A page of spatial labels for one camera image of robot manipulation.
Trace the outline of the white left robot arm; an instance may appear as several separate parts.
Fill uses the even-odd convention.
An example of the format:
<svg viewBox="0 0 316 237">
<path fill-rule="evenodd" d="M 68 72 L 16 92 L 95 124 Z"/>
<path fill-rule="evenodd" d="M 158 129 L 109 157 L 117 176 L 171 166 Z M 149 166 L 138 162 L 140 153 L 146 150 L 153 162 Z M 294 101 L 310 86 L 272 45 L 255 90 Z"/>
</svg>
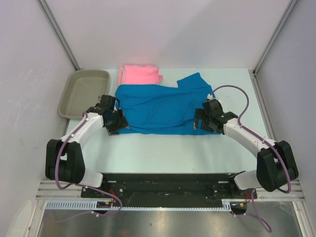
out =
<svg viewBox="0 0 316 237">
<path fill-rule="evenodd" d="M 109 135 L 119 134 L 128 127 L 118 98 L 102 95 L 99 103 L 83 112 L 82 120 L 60 139 L 51 139 L 46 145 L 45 176 L 54 180 L 61 190 L 70 185 L 92 187 L 92 192 L 102 198 L 108 194 L 105 176 L 87 169 L 82 150 L 97 131 L 106 129 Z"/>
</svg>

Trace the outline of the beige plastic tray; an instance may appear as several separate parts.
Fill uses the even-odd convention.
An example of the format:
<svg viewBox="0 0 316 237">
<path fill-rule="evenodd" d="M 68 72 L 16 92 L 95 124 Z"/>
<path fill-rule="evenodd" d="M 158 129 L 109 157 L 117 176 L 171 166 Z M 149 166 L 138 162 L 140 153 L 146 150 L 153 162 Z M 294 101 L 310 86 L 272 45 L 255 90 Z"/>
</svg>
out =
<svg viewBox="0 0 316 237">
<path fill-rule="evenodd" d="M 60 116 L 80 119 L 82 113 L 108 93 L 110 74 L 104 70 L 79 70 L 72 73 L 64 88 L 58 107 Z"/>
</svg>

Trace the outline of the blue t shirt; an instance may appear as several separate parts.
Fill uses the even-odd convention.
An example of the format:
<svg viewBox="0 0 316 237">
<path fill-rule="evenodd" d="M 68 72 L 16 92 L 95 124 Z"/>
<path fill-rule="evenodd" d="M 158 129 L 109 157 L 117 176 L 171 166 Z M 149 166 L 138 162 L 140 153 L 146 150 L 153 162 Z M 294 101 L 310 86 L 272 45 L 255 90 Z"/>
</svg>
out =
<svg viewBox="0 0 316 237">
<path fill-rule="evenodd" d="M 120 134 L 209 135 L 194 129 L 196 109 L 202 108 L 212 87 L 200 73 L 177 81 L 177 87 L 156 84 L 120 85 L 115 97 L 129 124 Z"/>
</svg>

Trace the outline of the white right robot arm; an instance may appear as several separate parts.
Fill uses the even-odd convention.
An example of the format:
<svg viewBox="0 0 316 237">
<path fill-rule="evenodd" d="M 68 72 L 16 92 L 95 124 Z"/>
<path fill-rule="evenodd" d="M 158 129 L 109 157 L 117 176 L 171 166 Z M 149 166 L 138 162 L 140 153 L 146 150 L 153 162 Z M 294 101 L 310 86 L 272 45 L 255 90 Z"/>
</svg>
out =
<svg viewBox="0 0 316 237">
<path fill-rule="evenodd" d="M 237 141 L 257 159 L 256 169 L 243 171 L 233 177 L 228 193 L 239 198 L 247 189 L 263 188 L 268 192 L 280 190 L 287 185 L 285 193 L 291 191 L 291 181 L 299 176 L 290 144 L 277 142 L 258 135 L 243 125 L 233 112 L 224 112 L 217 99 L 207 100 L 201 109 L 196 109 L 193 128 L 221 133 Z"/>
</svg>

